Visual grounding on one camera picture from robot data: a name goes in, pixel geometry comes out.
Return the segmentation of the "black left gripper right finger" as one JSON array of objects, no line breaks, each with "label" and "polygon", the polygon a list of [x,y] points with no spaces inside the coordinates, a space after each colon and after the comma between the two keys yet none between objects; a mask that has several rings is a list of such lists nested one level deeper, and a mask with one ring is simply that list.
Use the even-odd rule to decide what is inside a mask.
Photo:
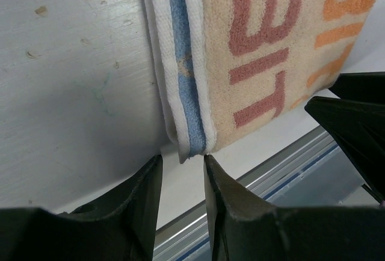
[{"label": "black left gripper right finger", "polygon": [[277,207],[204,157],[213,260],[383,260],[382,207]]}]

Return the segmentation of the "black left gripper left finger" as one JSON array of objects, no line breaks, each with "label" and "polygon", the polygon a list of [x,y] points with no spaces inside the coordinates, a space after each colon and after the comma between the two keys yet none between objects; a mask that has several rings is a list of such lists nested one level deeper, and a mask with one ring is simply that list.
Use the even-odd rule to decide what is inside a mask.
[{"label": "black left gripper left finger", "polygon": [[162,157],[71,213],[1,209],[1,260],[152,260]]}]

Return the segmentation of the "orange blue printed towel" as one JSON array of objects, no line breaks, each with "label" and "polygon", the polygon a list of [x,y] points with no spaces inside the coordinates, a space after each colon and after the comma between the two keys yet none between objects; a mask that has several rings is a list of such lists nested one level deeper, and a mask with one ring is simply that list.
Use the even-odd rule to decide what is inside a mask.
[{"label": "orange blue printed towel", "polygon": [[217,152],[337,78],[376,0],[144,0],[179,160]]}]

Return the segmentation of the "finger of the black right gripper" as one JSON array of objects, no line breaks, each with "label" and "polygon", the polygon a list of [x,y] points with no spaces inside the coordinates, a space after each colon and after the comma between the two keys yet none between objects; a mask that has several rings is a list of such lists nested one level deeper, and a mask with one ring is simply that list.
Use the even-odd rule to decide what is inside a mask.
[{"label": "finger of the black right gripper", "polygon": [[384,105],[384,72],[343,73],[329,90],[337,97]]},{"label": "finger of the black right gripper", "polygon": [[384,104],[313,97],[304,109],[332,136],[384,203]]}]

